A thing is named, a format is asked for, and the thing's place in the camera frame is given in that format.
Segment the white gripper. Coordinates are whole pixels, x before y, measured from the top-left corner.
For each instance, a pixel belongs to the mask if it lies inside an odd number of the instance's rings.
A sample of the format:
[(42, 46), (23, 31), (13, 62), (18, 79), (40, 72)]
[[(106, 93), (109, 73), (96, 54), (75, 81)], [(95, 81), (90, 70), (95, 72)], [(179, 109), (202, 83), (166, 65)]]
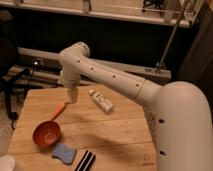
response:
[(64, 87), (69, 88), (68, 95), (72, 104), (77, 102), (78, 99), (78, 86), (80, 84), (80, 75), (70, 70), (62, 69), (58, 83)]

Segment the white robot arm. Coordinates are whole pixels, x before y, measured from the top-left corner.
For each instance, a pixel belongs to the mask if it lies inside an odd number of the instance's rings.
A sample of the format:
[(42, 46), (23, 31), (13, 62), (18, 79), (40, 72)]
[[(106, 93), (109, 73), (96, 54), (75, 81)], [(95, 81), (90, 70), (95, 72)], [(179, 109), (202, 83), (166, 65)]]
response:
[(208, 100), (194, 84), (163, 86), (90, 58), (83, 42), (59, 53), (62, 84), (73, 87), (85, 75), (128, 97), (156, 115), (158, 171), (213, 171), (213, 123)]

